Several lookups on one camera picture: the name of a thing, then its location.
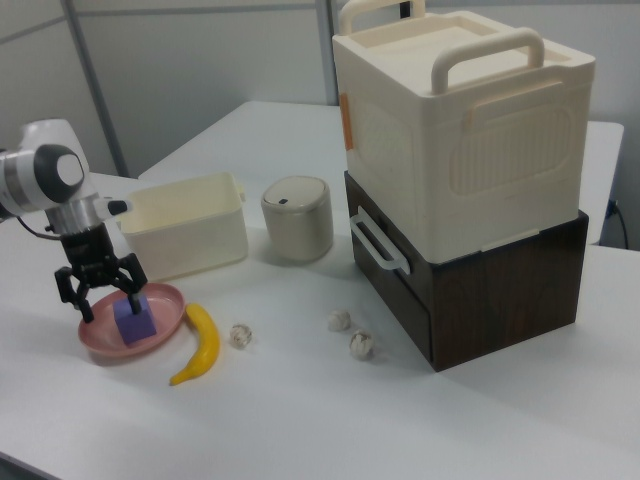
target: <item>storage box handle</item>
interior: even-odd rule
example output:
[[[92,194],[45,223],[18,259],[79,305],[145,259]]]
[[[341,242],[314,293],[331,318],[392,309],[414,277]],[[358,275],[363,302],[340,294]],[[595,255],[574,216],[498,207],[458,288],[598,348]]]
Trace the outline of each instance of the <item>storage box handle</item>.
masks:
[[[477,42],[443,50],[436,58],[431,70],[432,93],[434,95],[446,93],[449,84],[449,70],[458,63],[521,47],[529,47],[529,68],[542,67],[544,41],[538,32],[526,27],[516,28],[507,33],[487,35]]]
[[[378,8],[388,7],[389,5],[397,5],[405,0],[349,0],[342,10],[340,10],[340,35],[349,35],[352,33],[352,22],[356,15]],[[413,3],[412,17],[424,17],[425,7],[424,0],[411,0]]]
[[[358,214],[354,215],[349,219],[349,223],[351,224],[351,231],[354,233],[358,240],[362,242],[364,248],[367,249],[369,254],[373,257],[373,259],[380,265],[380,268],[384,270],[396,270],[401,269],[404,273],[409,275],[411,270],[409,268],[409,262],[406,257],[402,255],[400,250],[389,240],[380,227],[376,224],[376,222],[369,216],[369,214],[365,211],[364,208],[358,207]],[[358,223],[364,224],[371,234],[380,242],[382,247],[391,255],[393,258],[391,260],[385,260],[380,252],[376,250],[376,247],[369,241],[367,236],[364,234]]]

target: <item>wooden drawer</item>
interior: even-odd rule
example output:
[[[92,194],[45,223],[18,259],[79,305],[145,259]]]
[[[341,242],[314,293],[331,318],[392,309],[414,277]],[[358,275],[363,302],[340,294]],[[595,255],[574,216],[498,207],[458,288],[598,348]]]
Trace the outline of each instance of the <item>wooden drawer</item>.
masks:
[[[436,371],[575,321],[589,221],[584,213],[534,237],[436,265],[348,173],[345,178],[352,229],[360,230],[352,234],[356,263]],[[372,228],[359,221],[362,211],[375,222]],[[388,240],[381,241],[380,232]],[[392,259],[388,241],[406,258],[409,273],[376,260],[376,252],[382,263]]]

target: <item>black cable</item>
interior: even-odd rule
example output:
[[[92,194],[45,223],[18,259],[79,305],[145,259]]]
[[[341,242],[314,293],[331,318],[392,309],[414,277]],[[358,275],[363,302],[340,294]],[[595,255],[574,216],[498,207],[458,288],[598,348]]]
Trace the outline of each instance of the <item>black cable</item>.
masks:
[[[24,223],[24,220],[22,220],[22,218],[20,218],[20,217],[16,217],[16,218],[20,222],[20,225],[22,225],[27,230],[27,232],[29,232],[30,234],[35,235],[38,238],[44,238],[45,240],[60,240],[60,237],[57,236],[57,235],[47,235],[45,233],[38,233],[38,232],[32,230],[31,228],[29,228],[29,225]]]
[[[622,225],[622,234],[624,235],[624,248],[629,250],[629,237],[627,235],[627,226],[624,223],[624,218],[622,218],[622,212],[620,211],[620,207],[618,207],[618,201],[609,199],[609,203],[607,204],[607,210],[605,211],[604,218],[607,219],[613,215],[618,215],[620,217],[620,224]]]
[[[618,216],[620,217],[620,224],[622,225],[622,234],[624,235],[624,248],[629,250],[629,237],[627,237],[627,226],[624,224],[624,218],[622,218],[622,212],[620,211],[620,207],[616,207],[618,211]]]

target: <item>pink plate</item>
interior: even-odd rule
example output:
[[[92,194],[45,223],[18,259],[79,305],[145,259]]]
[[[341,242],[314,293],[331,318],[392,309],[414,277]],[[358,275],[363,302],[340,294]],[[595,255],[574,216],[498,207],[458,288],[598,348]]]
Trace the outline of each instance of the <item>pink plate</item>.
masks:
[[[96,302],[93,307],[94,320],[80,322],[78,336],[87,349],[108,357],[126,357],[145,352],[161,344],[180,326],[185,302],[182,293],[171,285],[148,283],[142,289],[149,301],[156,334],[126,345],[120,336],[113,318],[113,303],[126,297],[113,292]]]

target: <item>yellow banana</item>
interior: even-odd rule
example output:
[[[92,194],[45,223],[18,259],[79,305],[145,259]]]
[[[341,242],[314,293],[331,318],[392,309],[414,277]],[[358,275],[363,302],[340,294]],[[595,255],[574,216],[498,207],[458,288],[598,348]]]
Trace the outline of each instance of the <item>yellow banana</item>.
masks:
[[[197,303],[188,304],[186,311],[189,320],[198,331],[200,343],[189,363],[171,377],[170,385],[178,385],[207,373],[220,353],[220,335],[207,311]]]

